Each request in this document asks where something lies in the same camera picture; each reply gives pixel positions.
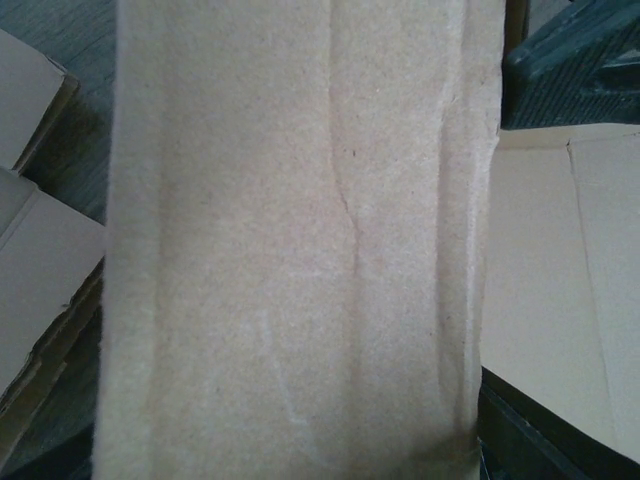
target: gray floor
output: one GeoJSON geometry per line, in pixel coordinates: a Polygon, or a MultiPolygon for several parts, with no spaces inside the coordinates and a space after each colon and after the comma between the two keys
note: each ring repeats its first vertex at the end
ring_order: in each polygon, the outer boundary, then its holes
{"type": "MultiPolygon", "coordinates": [[[[104,223],[113,81],[114,0],[0,0],[0,28],[78,77],[81,90],[26,176],[104,223]]],[[[68,367],[18,444],[9,472],[75,435],[95,415],[100,315],[67,357],[68,367]]]]}

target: cardboard box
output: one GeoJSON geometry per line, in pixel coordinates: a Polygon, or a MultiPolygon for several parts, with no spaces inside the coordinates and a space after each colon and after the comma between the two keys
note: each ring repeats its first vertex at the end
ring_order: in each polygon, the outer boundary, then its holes
{"type": "Polygon", "coordinates": [[[82,325],[54,320],[90,294],[103,248],[102,225],[0,169],[0,467],[63,367],[82,325]]]}
{"type": "Polygon", "coordinates": [[[0,31],[0,471],[100,300],[102,225],[18,176],[77,87],[0,31]]]}
{"type": "Polygon", "coordinates": [[[0,30],[0,168],[25,169],[77,89],[64,68],[0,30]]]}
{"type": "Polygon", "coordinates": [[[483,365],[640,461],[640,127],[502,132],[483,365]]]}

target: crease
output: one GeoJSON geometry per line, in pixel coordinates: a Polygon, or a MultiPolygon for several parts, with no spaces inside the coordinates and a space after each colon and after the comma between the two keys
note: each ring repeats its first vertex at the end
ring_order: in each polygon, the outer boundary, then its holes
{"type": "Polygon", "coordinates": [[[361,230],[359,227],[358,217],[352,207],[349,206],[349,201],[346,195],[346,188],[344,185],[344,179],[338,165],[339,151],[337,150],[336,140],[337,135],[336,128],[339,120],[339,111],[337,108],[337,102],[334,86],[336,75],[340,71],[336,72],[336,63],[338,54],[336,53],[336,45],[338,43],[336,16],[337,8],[335,0],[328,0],[329,17],[329,38],[328,38],[328,85],[327,85],[327,103],[329,105],[327,127],[330,143],[329,154],[329,167],[333,176],[333,183],[338,194],[340,203],[344,214],[347,216],[350,223],[350,229],[352,234],[352,266],[351,266],[351,286],[344,295],[344,304],[346,310],[346,319],[344,326],[344,344],[343,352],[345,358],[346,370],[348,372],[347,378],[344,384],[344,396],[346,406],[346,452],[345,458],[347,459],[347,471],[354,472],[361,470],[358,466],[358,457],[362,450],[361,447],[361,412],[359,401],[361,397],[361,376],[362,376],[362,339],[361,339],[361,318],[359,315],[359,302],[362,291],[362,279],[360,278],[360,263],[361,263],[361,230]]]}
{"type": "MultiPolygon", "coordinates": [[[[591,262],[589,261],[589,249],[587,248],[587,235],[586,235],[586,229],[585,229],[585,225],[584,225],[584,220],[583,220],[583,213],[582,213],[582,202],[580,201],[580,182],[578,182],[578,179],[576,178],[576,165],[575,165],[575,157],[573,154],[573,148],[571,145],[571,142],[567,143],[566,146],[567,149],[567,155],[569,157],[569,165],[570,165],[570,170],[571,170],[571,178],[573,180],[573,185],[574,185],[574,189],[575,189],[575,194],[576,194],[576,207],[578,209],[578,222],[580,223],[580,235],[581,235],[581,240],[582,240],[582,251],[584,252],[584,261],[585,261],[585,267],[587,269],[587,278],[589,280],[589,293],[591,296],[591,308],[593,309],[593,313],[594,313],[594,317],[595,317],[595,321],[596,321],[596,325],[598,328],[598,338],[600,340],[599,343],[599,354],[600,354],[600,359],[602,360],[602,366],[604,369],[604,381],[605,381],[605,385],[607,386],[607,400],[608,400],[608,404],[609,404],[609,409],[610,411],[608,412],[611,416],[611,419],[614,420],[614,412],[613,412],[613,406],[611,403],[611,389],[610,389],[610,385],[609,385],[609,377],[610,377],[610,369],[611,366],[608,365],[607,362],[607,358],[606,355],[604,353],[604,345],[603,345],[603,341],[602,341],[602,326],[601,326],[601,322],[600,322],[600,316],[598,315],[598,304],[596,302],[596,292],[595,289],[593,287],[593,274],[591,272],[591,262]]],[[[617,439],[619,438],[618,436],[618,422],[612,421],[611,422],[613,424],[613,435],[614,435],[614,441],[617,443],[617,439]]]]}
{"type": "Polygon", "coordinates": [[[451,107],[458,101],[467,95],[465,91],[466,85],[464,82],[463,62],[464,62],[464,42],[465,35],[468,34],[468,15],[469,6],[468,1],[460,2],[460,11],[453,12],[450,18],[461,19],[460,24],[455,25],[455,29],[458,30],[456,38],[450,43],[450,53],[448,58],[456,59],[449,62],[447,65],[447,77],[445,85],[443,87],[442,97],[445,99],[441,104],[441,116],[438,130],[438,154],[440,165],[438,169],[438,208],[436,210],[436,225],[437,225],[437,241],[436,241],[436,301],[437,301],[437,341],[436,341],[436,355],[440,359],[438,362],[438,378],[437,384],[440,391],[444,391],[444,382],[448,377],[448,370],[450,367],[458,366],[457,369],[461,371],[455,372],[458,376],[458,395],[455,396],[454,405],[452,406],[454,411],[460,412],[456,415],[456,423],[458,428],[466,428],[473,423],[473,407],[469,407],[469,400],[471,399],[472,391],[475,382],[472,381],[477,375],[477,363],[475,355],[475,332],[476,326],[476,310],[475,301],[477,296],[476,289],[476,261],[477,255],[475,254],[477,243],[477,223],[476,216],[478,215],[478,206],[474,205],[474,201],[478,198],[473,194],[473,189],[480,187],[479,169],[477,162],[473,162],[470,176],[470,181],[467,182],[464,192],[464,217],[460,218],[460,228],[453,228],[449,220],[452,216],[456,216],[456,211],[452,210],[452,182],[453,172],[451,171],[451,163],[455,160],[455,152],[449,151],[450,139],[448,138],[450,126],[450,111],[451,107]],[[451,245],[451,239],[464,237],[464,258],[458,258],[457,248],[451,245]],[[464,262],[464,275],[465,278],[460,285],[454,283],[449,285],[451,272],[459,270],[456,265],[460,262],[464,262]],[[451,289],[458,289],[464,285],[464,297],[458,298],[456,292],[451,293],[451,289]],[[464,306],[460,305],[455,309],[452,308],[451,302],[458,303],[463,301],[464,306]],[[444,345],[449,345],[451,340],[457,341],[457,338],[452,339],[452,330],[455,332],[455,328],[450,329],[451,322],[458,324],[464,322],[464,338],[462,345],[462,358],[458,357],[458,353],[455,353],[455,357],[448,353],[447,348],[442,348],[444,345]]]}
{"type": "Polygon", "coordinates": [[[291,398],[291,392],[289,391],[289,387],[287,386],[287,382],[284,377],[282,364],[278,360],[278,356],[275,351],[272,333],[273,329],[271,327],[271,321],[269,320],[269,314],[266,311],[263,311],[260,314],[260,330],[262,332],[262,345],[264,347],[265,355],[270,360],[271,369],[276,376],[276,383],[278,385],[280,397],[284,403],[287,418],[294,426],[294,430],[296,431],[295,437],[299,439],[294,443],[294,448],[308,458],[312,463],[326,469],[337,470],[336,467],[323,458],[323,455],[318,450],[309,421],[296,411],[291,398]]]}

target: cardboard edge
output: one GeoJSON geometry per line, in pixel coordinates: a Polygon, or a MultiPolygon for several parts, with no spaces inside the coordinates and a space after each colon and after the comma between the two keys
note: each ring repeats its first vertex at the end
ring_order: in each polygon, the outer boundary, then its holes
{"type": "Polygon", "coordinates": [[[100,305],[103,263],[94,268],[67,310],[36,342],[22,371],[0,397],[0,471],[64,371],[66,355],[100,305]]]}
{"type": "Polygon", "coordinates": [[[569,127],[500,130],[498,150],[562,148],[569,143],[606,140],[640,133],[640,125],[595,123],[569,127]]]}
{"type": "Polygon", "coordinates": [[[47,60],[54,66],[62,75],[63,80],[58,92],[55,94],[51,103],[47,107],[36,128],[35,132],[29,139],[29,142],[25,146],[20,158],[16,161],[13,166],[14,171],[18,172],[18,174],[22,174],[24,170],[27,168],[33,157],[35,156],[36,151],[40,148],[40,146],[45,142],[45,140],[51,134],[53,127],[58,122],[62,113],[65,110],[65,107],[71,102],[71,99],[75,96],[75,94],[80,89],[80,82],[76,77],[70,75],[64,71],[62,67],[60,67],[53,60],[47,58],[47,60]]]}

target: brown cardboard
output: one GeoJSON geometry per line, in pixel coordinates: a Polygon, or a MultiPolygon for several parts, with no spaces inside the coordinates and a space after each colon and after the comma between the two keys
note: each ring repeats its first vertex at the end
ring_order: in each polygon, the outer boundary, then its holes
{"type": "Polygon", "coordinates": [[[63,367],[82,319],[53,321],[103,245],[101,225],[0,169],[0,469],[63,367]]]}
{"type": "Polygon", "coordinates": [[[503,132],[511,148],[492,165],[481,353],[504,380],[640,461],[637,129],[503,132]]]}
{"type": "Polygon", "coordinates": [[[96,478],[477,478],[502,2],[119,12],[96,478]]]}
{"type": "Polygon", "coordinates": [[[0,30],[0,168],[24,170],[77,88],[62,67],[0,30]]]}

